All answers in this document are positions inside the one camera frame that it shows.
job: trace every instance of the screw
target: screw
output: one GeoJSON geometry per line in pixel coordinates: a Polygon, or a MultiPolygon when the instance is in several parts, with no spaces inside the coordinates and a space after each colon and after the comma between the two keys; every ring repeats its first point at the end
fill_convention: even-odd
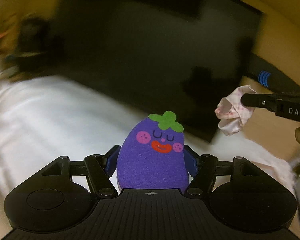
{"type": "Polygon", "coordinates": [[[114,194],[114,190],[109,187],[104,187],[101,190],[99,190],[99,194],[103,196],[111,196],[112,194],[114,194]]]}
{"type": "Polygon", "coordinates": [[[200,196],[203,193],[202,189],[197,187],[191,187],[187,190],[187,192],[191,196],[200,196]]]}

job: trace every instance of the dark screen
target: dark screen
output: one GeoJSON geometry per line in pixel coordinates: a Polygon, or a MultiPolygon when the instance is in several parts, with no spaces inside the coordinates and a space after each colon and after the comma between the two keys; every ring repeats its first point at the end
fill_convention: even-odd
{"type": "Polygon", "coordinates": [[[69,77],[211,141],[260,16],[237,0],[62,0],[52,29],[69,77]]]}

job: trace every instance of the green leaf top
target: green leaf top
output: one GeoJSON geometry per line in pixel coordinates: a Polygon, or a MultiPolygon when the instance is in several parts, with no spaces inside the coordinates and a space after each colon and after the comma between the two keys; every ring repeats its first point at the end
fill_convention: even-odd
{"type": "Polygon", "coordinates": [[[163,115],[150,114],[148,116],[152,121],[159,122],[158,127],[161,130],[167,130],[171,127],[175,132],[183,132],[183,126],[176,122],[176,114],[171,111],[165,111],[163,115]]]}

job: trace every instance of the pink cloth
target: pink cloth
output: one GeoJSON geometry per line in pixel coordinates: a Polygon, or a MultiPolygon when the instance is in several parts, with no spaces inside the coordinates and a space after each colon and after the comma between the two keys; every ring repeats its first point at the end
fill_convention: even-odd
{"type": "Polygon", "coordinates": [[[241,104],[241,97],[245,93],[256,94],[257,92],[249,85],[238,87],[229,96],[222,98],[215,110],[221,120],[218,127],[225,135],[239,132],[253,114],[254,107],[245,107],[241,104]]]}

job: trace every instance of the white bedsheet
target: white bedsheet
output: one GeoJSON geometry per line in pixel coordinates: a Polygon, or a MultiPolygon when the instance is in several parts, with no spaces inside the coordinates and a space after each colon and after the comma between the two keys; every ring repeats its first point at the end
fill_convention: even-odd
{"type": "MultiPolygon", "coordinates": [[[[122,145],[146,116],[59,76],[0,82],[2,195],[59,156],[83,160],[94,153],[105,154],[115,144],[122,145]]],[[[226,137],[218,132],[212,144],[185,134],[185,144],[198,154],[209,153],[220,160],[243,156],[293,191],[290,166],[241,133],[226,137]]],[[[111,181],[117,188],[116,174],[111,181]]]]}

